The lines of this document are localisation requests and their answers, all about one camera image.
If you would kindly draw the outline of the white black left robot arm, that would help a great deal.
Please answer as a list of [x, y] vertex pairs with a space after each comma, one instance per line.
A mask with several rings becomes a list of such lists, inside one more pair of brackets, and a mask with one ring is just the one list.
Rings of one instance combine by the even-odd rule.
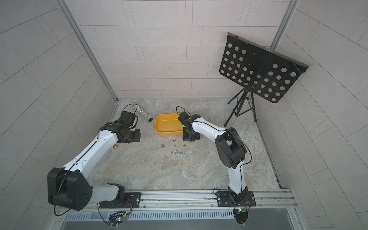
[[49, 204], [76, 211], [91, 203], [100, 203], [104, 209], [127, 205], [124, 186], [91, 186], [87, 178], [113, 145], [139, 141], [140, 129], [130, 129], [117, 122], [106, 123], [99, 129], [97, 137], [79, 155], [62, 168], [53, 168], [48, 173]]

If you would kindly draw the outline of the right circuit board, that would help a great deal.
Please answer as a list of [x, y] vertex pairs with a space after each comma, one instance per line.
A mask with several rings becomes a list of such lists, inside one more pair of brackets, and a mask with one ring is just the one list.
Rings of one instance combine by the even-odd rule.
[[249, 213], [245, 209], [233, 209], [233, 215], [237, 224], [245, 224], [249, 217]]

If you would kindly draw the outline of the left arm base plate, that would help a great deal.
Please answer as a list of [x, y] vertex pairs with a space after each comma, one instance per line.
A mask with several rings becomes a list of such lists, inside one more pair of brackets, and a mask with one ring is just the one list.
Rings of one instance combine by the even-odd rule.
[[128, 209], [138, 208], [140, 205], [142, 193], [125, 193], [124, 197], [120, 195], [115, 200], [100, 202], [99, 208], [101, 209]]

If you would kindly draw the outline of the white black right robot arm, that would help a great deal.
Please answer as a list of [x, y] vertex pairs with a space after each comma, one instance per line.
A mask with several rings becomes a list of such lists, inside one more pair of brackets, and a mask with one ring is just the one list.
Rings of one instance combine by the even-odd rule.
[[197, 114], [190, 116], [182, 112], [178, 120], [183, 125], [184, 141], [196, 141], [203, 135], [215, 143], [219, 159], [228, 168], [230, 191], [235, 195], [246, 191], [241, 167], [245, 164], [247, 148], [237, 131], [232, 127], [225, 129], [216, 126]]

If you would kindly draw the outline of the left circuit board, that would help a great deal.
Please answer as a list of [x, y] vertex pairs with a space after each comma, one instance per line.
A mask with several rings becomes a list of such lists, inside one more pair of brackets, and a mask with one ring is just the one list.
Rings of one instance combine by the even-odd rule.
[[113, 226], [115, 226], [116, 228], [118, 228], [118, 226], [122, 223], [125, 222], [127, 220], [127, 214], [124, 211], [121, 212], [116, 212], [114, 214], [111, 214], [109, 216], [109, 225], [110, 228], [112, 228]]

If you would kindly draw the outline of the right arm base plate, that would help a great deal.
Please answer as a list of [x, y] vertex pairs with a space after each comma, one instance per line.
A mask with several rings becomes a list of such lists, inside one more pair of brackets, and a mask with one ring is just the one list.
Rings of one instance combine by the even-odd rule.
[[253, 191], [243, 191], [240, 194], [235, 194], [229, 191], [216, 191], [218, 207], [255, 207], [256, 201]]

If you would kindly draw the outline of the circuit board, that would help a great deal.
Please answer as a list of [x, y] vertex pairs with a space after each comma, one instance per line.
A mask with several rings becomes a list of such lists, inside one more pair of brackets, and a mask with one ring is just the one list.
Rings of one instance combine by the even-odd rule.
[[249, 217], [249, 213], [245, 209], [233, 209], [233, 215], [237, 224], [245, 224]]
[[122, 223], [125, 222], [127, 220], [127, 214], [124, 211], [121, 212], [116, 212], [114, 214], [111, 214], [109, 216], [109, 225], [110, 228], [112, 228], [113, 226], [115, 226], [116, 228], [118, 228], [118, 226]]

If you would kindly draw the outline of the aluminium mounting rail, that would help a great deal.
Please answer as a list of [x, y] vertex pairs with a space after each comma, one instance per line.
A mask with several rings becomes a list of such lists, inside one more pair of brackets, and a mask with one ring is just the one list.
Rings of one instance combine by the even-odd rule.
[[296, 208], [297, 201], [290, 189], [251, 189], [252, 198], [243, 199], [244, 204], [228, 202], [229, 207], [219, 207], [218, 203], [223, 198], [218, 199], [215, 195], [217, 189], [200, 190], [128, 190], [128, 193], [141, 193], [138, 207], [133, 211], [151, 210], [187, 210], [187, 209], [229, 209], [235, 207], [245, 208], [249, 201], [254, 201], [253, 209], [270, 208]]

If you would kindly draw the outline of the yellow plastic storage box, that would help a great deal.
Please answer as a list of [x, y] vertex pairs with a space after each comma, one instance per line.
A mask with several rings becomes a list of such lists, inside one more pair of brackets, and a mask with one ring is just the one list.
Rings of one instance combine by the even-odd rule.
[[155, 131], [160, 136], [180, 136], [183, 134], [183, 125], [178, 120], [177, 113], [161, 114], [155, 119]]

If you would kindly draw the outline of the glittery silver tube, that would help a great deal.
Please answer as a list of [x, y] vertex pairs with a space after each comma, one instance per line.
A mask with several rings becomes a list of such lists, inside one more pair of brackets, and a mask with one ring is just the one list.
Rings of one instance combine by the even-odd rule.
[[148, 122], [151, 122], [153, 120], [152, 116], [149, 115], [142, 107], [140, 107], [137, 103], [134, 103], [133, 109], [138, 112], [140, 115], [142, 115]]

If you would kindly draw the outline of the black music stand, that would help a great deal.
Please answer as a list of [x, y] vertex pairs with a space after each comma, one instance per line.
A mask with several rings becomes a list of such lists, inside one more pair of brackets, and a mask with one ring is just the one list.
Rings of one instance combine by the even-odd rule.
[[275, 51], [227, 33], [227, 43], [219, 73], [242, 89], [233, 97], [237, 101], [231, 116], [241, 116], [247, 95], [278, 103], [308, 65]]

